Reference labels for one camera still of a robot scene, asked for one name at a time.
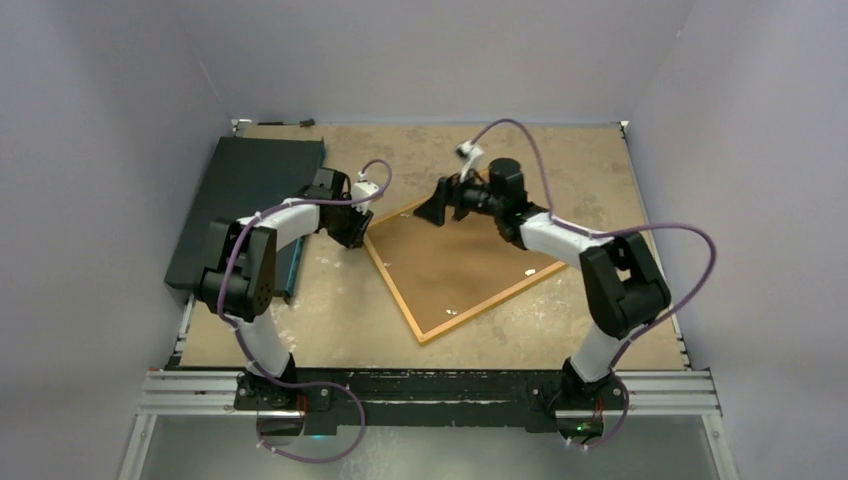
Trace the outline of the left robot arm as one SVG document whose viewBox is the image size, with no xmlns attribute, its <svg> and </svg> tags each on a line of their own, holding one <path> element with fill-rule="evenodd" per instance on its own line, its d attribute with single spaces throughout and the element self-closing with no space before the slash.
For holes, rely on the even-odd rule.
<svg viewBox="0 0 848 480">
<path fill-rule="evenodd" d="M 388 188 L 360 169 L 355 179 L 320 168 L 310 184 L 264 211 L 236 220 L 215 220 L 207 231 L 194 297 L 233 332 L 248 373 L 263 378 L 259 395 L 272 408 L 297 399 L 299 382 L 292 353 L 272 329 L 269 308 L 279 251 L 324 231 L 347 249 L 362 246 L 372 201 Z"/>
</svg>

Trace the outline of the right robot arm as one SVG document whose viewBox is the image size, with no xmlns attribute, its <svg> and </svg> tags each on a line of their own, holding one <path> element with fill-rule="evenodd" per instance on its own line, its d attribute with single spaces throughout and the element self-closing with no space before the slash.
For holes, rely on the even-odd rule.
<svg viewBox="0 0 848 480">
<path fill-rule="evenodd" d="M 529 199 L 521 165 L 514 159 L 491 161 L 485 176 L 475 161 L 466 161 L 458 173 L 440 178 L 433 195 L 413 213 L 443 226 L 448 209 L 455 221 L 470 213 L 490 216 L 506 242 L 581 273 L 592 324 L 565 360 L 560 387 L 573 406 L 584 407 L 599 396 L 626 340 L 671 303 L 667 283 L 640 233 L 605 237 L 556 222 L 548 209 Z"/>
</svg>

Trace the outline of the dark blue flat box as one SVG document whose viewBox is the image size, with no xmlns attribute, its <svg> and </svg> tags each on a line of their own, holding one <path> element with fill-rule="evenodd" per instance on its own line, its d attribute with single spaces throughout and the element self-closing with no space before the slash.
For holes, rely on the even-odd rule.
<svg viewBox="0 0 848 480">
<path fill-rule="evenodd" d="M 322 140 L 221 137 L 195 193 L 164 283 L 191 290 L 213 220 L 243 217 L 294 196 L 311 183 L 325 158 Z"/>
</svg>

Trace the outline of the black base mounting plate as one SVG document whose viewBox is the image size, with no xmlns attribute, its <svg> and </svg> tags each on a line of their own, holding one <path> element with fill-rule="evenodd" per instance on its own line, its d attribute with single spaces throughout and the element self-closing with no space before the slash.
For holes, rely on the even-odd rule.
<svg viewBox="0 0 848 480">
<path fill-rule="evenodd" d="M 298 367 L 282 387 L 247 371 L 234 408 L 293 414 L 308 435 L 340 426 L 521 428 L 528 433 L 599 435 L 625 404 L 614 376 L 584 384 L 561 370 L 343 369 Z"/>
</svg>

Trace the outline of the aluminium rail frame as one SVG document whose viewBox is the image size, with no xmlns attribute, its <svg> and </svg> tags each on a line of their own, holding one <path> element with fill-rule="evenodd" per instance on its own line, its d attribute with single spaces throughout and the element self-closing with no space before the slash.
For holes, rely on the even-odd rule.
<svg viewBox="0 0 848 480">
<path fill-rule="evenodd" d="M 241 371 L 150 372 L 124 479 L 735 479 L 706 371 L 626 371 L 599 435 L 521 428 L 340 426 L 234 408 Z"/>
</svg>

